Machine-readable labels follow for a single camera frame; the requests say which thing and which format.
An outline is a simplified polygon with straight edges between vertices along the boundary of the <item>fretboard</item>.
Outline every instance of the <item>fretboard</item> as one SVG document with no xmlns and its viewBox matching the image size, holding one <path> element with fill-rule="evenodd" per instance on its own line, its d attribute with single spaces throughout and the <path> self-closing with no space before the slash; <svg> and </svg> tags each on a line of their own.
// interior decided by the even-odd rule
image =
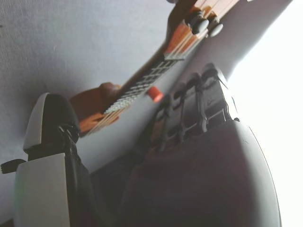
<svg viewBox="0 0 303 227">
<path fill-rule="evenodd" d="M 149 71 L 140 77 L 134 84 L 128 88 L 106 111 L 105 113 L 115 112 L 128 107 L 139 96 L 156 82 L 156 80 L 172 68 L 179 60 L 162 60 L 155 64 Z"/>
</svg>

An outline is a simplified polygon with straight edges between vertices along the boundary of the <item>guitar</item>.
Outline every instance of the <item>guitar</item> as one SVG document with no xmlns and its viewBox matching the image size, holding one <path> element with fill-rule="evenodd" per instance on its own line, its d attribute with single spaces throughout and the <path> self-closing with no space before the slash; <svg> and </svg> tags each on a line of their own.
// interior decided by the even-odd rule
<svg viewBox="0 0 303 227">
<path fill-rule="evenodd" d="M 152 58 L 121 88 L 111 83 L 71 98 L 81 136 L 90 135 L 118 120 L 119 114 L 140 96 L 154 102 L 162 93 L 152 85 L 177 62 L 184 60 L 207 37 L 220 33 L 220 19 L 239 0 L 178 0 L 168 18 L 166 39 Z"/>
</svg>

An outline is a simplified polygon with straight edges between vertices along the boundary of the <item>orange cap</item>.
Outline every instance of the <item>orange cap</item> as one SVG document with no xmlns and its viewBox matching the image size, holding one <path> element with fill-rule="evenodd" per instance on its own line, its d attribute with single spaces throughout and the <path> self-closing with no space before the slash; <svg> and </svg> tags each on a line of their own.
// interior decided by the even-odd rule
<svg viewBox="0 0 303 227">
<path fill-rule="evenodd" d="M 163 94 L 155 86 L 148 89 L 147 94 L 154 101 L 154 103 L 159 102 L 163 98 Z"/>
</svg>

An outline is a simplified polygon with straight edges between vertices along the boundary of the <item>bright white light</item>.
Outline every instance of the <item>bright white light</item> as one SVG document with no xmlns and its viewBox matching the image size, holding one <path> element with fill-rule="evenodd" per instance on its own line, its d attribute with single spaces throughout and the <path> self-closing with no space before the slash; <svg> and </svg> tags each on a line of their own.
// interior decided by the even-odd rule
<svg viewBox="0 0 303 227">
<path fill-rule="evenodd" d="M 282 224 L 303 227 L 303 1 L 293 1 L 229 80 L 271 170 Z"/>
</svg>

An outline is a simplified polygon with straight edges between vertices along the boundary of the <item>fret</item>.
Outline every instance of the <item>fret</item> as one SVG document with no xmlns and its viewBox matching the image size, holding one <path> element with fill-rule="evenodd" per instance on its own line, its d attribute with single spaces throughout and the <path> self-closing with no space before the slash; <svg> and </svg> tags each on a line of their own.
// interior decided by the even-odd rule
<svg viewBox="0 0 303 227">
<path fill-rule="evenodd" d="M 132 87 L 125 91 L 105 113 L 107 114 L 128 107 L 140 95 L 145 94 L 148 88 L 177 62 L 175 59 L 163 60 L 157 66 L 151 68 L 146 75 L 139 78 Z"/>
</svg>

